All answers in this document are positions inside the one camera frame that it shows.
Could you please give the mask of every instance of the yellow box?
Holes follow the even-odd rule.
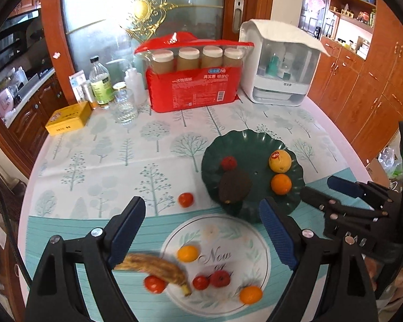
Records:
[[[85,126],[90,115],[88,102],[66,106],[54,111],[45,128],[52,136],[78,130]]]

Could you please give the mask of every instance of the bottle label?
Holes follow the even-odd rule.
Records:
[[[113,99],[113,90],[109,76],[91,83],[91,87],[99,104],[106,104]]]

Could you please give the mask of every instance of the white dispenser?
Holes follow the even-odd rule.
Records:
[[[274,20],[251,19],[240,28],[240,41],[253,42],[240,84],[254,103],[298,106],[309,91],[321,52],[319,40]]]

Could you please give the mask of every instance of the blue gripper pad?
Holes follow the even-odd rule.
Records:
[[[327,179],[327,185],[330,189],[344,193],[345,195],[353,198],[361,197],[364,194],[363,190],[354,182],[336,177],[334,175]]]
[[[280,262],[294,271],[299,264],[295,254],[301,249],[300,227],[291,217],[280,213],[276,202],[271,197],[260,202],[260,218]]]
[[[145,201],[141,197],[133,197],[123,212],[113,216],[105,226],[103,243],[106,251],[110,253],[107,262],[111,269],[123,262],[145,219],[145,214]]]

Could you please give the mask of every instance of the white plate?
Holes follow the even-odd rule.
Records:
[[[242,287],[266,287],[271,266],[269,247],[246,221],[222,214],[192,218],[168,236],[161,248],[162,256],[176,262],[176,253],[185,244],[200,249],[197,260],[178,263],[185,268],[193,293],[184,297],[176,285],[168,285],[166,289],[170,299],[183,310],[206,317],[232,315],[248,306],[239,300]],[[192,280],[196,276],[209,276],[216,270],[231,273],[227,287],[210,285],[204,291],[194,289]]]

